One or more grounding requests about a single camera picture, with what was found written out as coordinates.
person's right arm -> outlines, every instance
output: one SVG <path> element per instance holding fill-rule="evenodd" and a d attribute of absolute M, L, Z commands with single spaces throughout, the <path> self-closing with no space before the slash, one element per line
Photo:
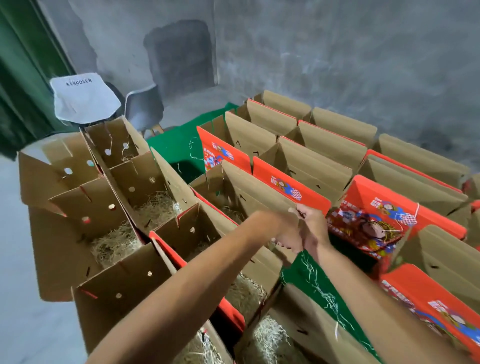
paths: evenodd
<path fill-rule="evenodd" d="M 305 249 L 342 296 L 384 363 L 472 363 L 333 248 L 320 211 L 302 205 L 298 210 L 315 237 Z"/>

forearm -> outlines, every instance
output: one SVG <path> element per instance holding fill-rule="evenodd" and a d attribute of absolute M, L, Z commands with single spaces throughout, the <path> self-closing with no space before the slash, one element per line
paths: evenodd
<path fill-rule="evenodd" d="M 200 253 L 120 321 L 87 364 L 170 363 L 208 320 L 271 225 L 254 215 Z"/>
<path fill-rule="evenodd" d="M 471 363 L 341 253 L 323 245 L 312 255 L 386 364 Z"/>

green curtain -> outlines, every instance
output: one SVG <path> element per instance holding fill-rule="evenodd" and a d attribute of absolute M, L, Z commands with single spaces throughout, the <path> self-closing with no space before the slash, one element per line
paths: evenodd
<path fill-rule="evenodd" d="M 35 0 L 0 1 L 0 154 L 78 127 L 53 110 L 52 77 L 74 74 Z"/>

concrete wall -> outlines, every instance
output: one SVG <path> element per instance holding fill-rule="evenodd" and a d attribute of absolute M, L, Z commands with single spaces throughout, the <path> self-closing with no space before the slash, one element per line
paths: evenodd
<path fill-rule="evenodd" d="M 480 170 L 480 4 L 216 0 L 219 83 L 377 125 Z"/>
<path fill-rule="evenodd" d="M 38 3 L 75 70 L 98 72 L 123 95 L 155 82 L 168 99 L 215 84 L 213 0 Z"/>

white floor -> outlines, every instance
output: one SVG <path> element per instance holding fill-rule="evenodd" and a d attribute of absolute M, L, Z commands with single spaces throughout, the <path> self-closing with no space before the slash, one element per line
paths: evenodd
<path fill-rule="evenodd" d="M 229 101 L 240 104 L 244 99 L 213 87 L 166 107 L 161 125 L 181 125 Z M 40 143 L 26 152 L 45 160 Z M 28 212 L 20 200 L 18 163 L 3 157 L 0 204 L 0 363 L 84 363 L 86 353 L 74 304 L 47 303 L 38 296 Z"/>

